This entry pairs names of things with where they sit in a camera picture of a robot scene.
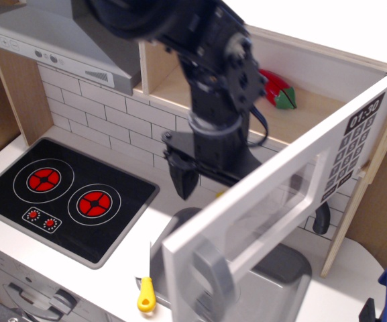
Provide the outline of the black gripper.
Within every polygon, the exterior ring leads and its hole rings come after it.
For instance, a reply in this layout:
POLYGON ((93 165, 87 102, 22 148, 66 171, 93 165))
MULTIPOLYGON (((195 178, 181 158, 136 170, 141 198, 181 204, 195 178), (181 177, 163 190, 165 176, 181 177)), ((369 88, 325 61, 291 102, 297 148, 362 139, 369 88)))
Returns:
POLYGON ((231 125, 217 125, 190 115, 191 132, 167 131, 162 135, 170 176, 180 198, 187 200, 203 175, 233 186, 262 163, 247 143, 248 114, 240 115, 231 125))

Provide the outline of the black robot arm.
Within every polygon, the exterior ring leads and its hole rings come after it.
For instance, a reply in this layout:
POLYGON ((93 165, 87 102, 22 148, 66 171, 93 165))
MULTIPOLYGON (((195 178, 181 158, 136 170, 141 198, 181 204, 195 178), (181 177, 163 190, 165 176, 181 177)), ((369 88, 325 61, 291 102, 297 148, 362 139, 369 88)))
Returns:
POLYGON ((96 20, 124 40, 156 41, 177 54, 190 87, 189 132, 169 131, 164 153, 177 194, 199 176, 233 186, 259 167, 248 142, 266 79, 244 22, 222 1, 89 1, 96 20))

